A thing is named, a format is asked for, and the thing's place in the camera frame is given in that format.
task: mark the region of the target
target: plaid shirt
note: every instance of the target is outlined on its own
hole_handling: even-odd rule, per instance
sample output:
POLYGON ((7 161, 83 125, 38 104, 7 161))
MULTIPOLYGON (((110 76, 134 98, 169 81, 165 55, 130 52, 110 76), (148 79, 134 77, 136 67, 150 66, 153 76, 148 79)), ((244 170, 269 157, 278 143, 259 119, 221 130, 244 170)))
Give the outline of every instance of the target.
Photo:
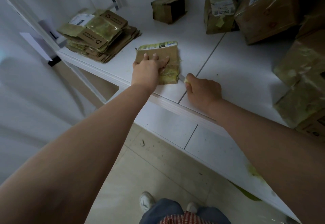
POLYGON ((166 216, 159 224, 213 224, 198 217, 196 214, 185 211, 184 215, 166 216))

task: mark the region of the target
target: person's left arm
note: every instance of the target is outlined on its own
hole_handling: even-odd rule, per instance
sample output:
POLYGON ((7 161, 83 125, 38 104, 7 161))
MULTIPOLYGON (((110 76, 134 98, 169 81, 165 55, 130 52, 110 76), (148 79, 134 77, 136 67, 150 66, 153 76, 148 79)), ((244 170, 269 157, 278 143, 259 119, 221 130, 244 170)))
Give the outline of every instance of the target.
POLYGON ((132 83, 23 164, 0 187, 1 223, 84 223, 168 58, 133 64, 132 83))

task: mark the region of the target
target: tile floor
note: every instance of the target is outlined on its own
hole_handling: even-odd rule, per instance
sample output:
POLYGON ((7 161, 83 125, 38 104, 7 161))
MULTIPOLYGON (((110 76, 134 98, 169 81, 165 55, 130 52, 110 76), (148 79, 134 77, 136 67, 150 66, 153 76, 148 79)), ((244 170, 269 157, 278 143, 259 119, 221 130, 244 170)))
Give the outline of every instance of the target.
POLYGON ((225 178, 133 124, 88 215, 88 224, 139 223, 139 196, 195 201, 220 209, 232 224, 283 224, 286 216, 248 199, 225 178))

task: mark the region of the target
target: person's right arm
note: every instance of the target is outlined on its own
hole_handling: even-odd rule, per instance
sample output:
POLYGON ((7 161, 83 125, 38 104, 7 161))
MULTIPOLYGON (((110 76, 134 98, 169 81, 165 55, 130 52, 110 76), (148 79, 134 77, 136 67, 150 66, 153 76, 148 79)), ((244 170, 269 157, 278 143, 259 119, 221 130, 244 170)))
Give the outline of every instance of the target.
POLYGON ((217 121, 303 224, 325 221, 325 144, 224 99, 221 86, 188 74, 189 101, 217 121))

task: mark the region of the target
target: white table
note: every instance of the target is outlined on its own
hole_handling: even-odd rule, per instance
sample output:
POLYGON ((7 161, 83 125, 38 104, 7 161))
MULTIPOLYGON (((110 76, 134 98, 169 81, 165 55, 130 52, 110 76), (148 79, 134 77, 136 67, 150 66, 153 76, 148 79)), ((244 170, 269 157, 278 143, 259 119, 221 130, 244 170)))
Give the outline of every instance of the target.
MULTIPOLYGON (((242 34, 206 35, 203 15, 188 13, 173 25, 152 19, 150 6, 122 8, 118 14, 136 26, 142 36, 129 43, 107 64, 95 62, 66 48, 61 59, 118 86, 131 84, 135 48, 144 44, 176 40, 181 73, 193 73, 221 83, 223 96, 247 110, 285 124, 272 104, 287 87, 272 73, 292 41, 247 46, 242 34)), ((248 160, 228 133, 188 102, 184 83, 158 86, 135 122, 256 197, 297 219, 283 201, 260 179, 250 175, 248 160)))

